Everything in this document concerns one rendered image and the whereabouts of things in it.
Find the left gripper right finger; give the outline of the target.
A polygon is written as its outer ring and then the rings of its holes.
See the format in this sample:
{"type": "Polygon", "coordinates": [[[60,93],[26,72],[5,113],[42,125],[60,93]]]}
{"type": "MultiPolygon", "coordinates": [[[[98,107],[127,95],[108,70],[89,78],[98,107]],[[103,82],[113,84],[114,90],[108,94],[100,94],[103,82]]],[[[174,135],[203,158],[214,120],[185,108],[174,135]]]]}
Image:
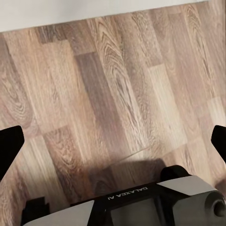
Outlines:
{"type": "Polygon", "coordinates": [[[226,163],[226,127],[216,125],[212,133],[211,142],[226,163]]]}

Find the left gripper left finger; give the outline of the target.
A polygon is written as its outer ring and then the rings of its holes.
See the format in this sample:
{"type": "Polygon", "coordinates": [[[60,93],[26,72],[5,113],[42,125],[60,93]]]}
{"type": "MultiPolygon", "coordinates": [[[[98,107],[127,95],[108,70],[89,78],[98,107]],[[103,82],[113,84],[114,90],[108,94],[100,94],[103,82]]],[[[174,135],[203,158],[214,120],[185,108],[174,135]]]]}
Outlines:
{"type": "Polygon", "coordinates": [[[0,130],[0,181],[24,144],[20,125],[0,130]]]}

